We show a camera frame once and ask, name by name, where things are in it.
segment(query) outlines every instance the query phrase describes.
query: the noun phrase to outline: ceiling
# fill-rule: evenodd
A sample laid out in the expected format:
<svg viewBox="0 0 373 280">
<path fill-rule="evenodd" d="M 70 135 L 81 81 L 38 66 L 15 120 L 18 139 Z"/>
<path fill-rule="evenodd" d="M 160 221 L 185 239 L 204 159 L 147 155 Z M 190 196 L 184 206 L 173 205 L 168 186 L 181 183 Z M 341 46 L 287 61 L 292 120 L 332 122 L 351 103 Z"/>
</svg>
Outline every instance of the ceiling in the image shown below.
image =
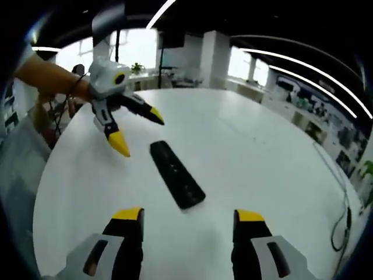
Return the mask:
<svg viewBox="0 0 373 280">
<path fill-rule="evenodd" d="M 123 28 L 145 27 L 164 2 L 126 1 L 127 21 Z M 74 6 L 59 7 L 41 30 L 37 44 L 63 47 L 91 36 L 92 18 L 106 3 L 82 0 Z M 271 51 L 306 62 L 340 81 L 372 111 L 371 96 L 364 91 L 360 66 L 356 62 L 358 54 L 368 67 L 366 71 L 373 66 L 369 56 L 371 39 L 365 34 L 370 17 L 365 12 L 368 9 L 358 6 L 357 2 L 354 4 L 339 3 L 328 7 L 321 1 L 302 2 L 300 5 L 299 2 L 266 0 L 176 0 L 154 26 L 159 30 L 198 34 L 217 30 L 231 36 L 231 43 L 237 47 Z M 346 91 L 333 82 L 282 58 L 253 56 L 316 83 L 322 79 L 357 114 L 356 125 L 370 133 L 370 118 Z"/>
</svg>

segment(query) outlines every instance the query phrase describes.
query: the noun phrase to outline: dark circular lens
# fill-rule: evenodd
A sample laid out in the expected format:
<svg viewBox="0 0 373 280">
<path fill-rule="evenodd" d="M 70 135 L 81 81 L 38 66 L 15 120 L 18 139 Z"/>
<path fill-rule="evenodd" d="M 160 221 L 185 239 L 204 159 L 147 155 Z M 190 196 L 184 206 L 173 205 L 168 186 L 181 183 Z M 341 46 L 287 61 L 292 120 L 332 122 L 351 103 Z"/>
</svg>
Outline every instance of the dark circular lens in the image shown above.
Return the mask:
<svg viewBox="0 0 373 280">
<path fill-rule="evenodd" d="M 125 76 L 124 76 L 123 74 L 117 76 L 117 78 L 115 79 L 115 84 L 116 84 L 116 85 L 119 85 L 121 82 L 123 82 L 124 77 L 125 77 Z"/>
</svg>

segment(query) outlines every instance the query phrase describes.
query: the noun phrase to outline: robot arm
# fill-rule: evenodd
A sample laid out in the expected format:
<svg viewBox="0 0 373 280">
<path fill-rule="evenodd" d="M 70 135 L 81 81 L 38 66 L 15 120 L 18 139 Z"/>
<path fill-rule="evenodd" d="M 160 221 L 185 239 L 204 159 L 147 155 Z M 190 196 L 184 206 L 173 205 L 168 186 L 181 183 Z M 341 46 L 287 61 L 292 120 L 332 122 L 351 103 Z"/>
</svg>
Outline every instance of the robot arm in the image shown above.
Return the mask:
<svg viewBox="0 0 373 280">
<path fill-rule="evenodd" d="M 130 112 L 161 125 L 164 125 L 163 118 L 156 108 L 126 88 L 131 75 L 131 69 L 126 65 L 98 57 L 93 61 L 89 72 L 94 123 L 101 132 L 105 133 L 110 146 L 125 157 L 130 157 L 127 144 L 110 108 L 114 105 L 124 106 Z"/>
</svg>

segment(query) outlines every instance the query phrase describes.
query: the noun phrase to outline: window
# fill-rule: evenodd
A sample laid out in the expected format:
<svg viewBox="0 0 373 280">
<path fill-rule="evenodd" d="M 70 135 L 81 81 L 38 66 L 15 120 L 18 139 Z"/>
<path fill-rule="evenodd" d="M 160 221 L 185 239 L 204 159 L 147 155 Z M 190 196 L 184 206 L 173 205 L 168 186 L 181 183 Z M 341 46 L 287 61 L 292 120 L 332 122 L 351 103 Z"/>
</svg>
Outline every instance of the window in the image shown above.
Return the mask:
<svg viewBox="0 0 373 280">
<path fill-rule="evenodd" d="M 92 62 L 92 37 L 68 45 L 56 55 L 56 64 L 65 68 L 67 71 L 71 71 L 77 64 L 83 64 L 87 72 Z"/>
<path fill-rule="evenodd" d="M 268 64 L 257 58 L 254 70 L 254 80 L 257 81 L 261 86 L 265 86 L 267 84 L 268 71 Z"/>
<path fill-rule="evenodd" d="M 115 41 L 117 32 L 110 37 L 110 60 L 115 61 Z M 157 55 L 156 29 L 129 29 L 121 30 L 119 35 L 119 63 L 131 67 L 134 63 L 142 64 L 146 69 L 156 67 Z"/>
<path fill-rule="evenodd" d="M 247 80 L 249 78 L 251 55 L 232 47 L 228 76 Z"/>
</svg>

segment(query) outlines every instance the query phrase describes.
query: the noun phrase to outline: table surface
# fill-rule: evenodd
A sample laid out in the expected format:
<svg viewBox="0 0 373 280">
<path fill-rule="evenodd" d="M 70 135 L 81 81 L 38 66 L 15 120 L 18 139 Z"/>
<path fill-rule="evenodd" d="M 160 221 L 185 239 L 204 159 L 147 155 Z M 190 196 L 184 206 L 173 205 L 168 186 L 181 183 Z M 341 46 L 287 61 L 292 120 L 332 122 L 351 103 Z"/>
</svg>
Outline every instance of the table surface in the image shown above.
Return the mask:
<svg viewBox="0 0 373 280">
<path fill-rule="evenodd" d="M 34 208 L 33 236 L 42 275 L 55 275 L 66 256 L 101 233 L 120 209 L 145 209 L 141 279 L 233 279 L 233 212 L 261 213 L 329 278 L 338 253 L 330 232 L 343 209 L 343 193 L 309 138 L 276 113 L 226 90 L 166 89 L 138 92 L 156 106 L 165 126 L 126 109 L 114 117 L 131 150 L 124 158 L 93 124 L 90 105 L 74 116 L 44 169 Z M 166 140 L 206 193 L 181 211 L 149 153 Z M 343 172 L 353 219 L 360 203 Z M 337 233 L 336 243 L 343 230 Z"/>
</svg>

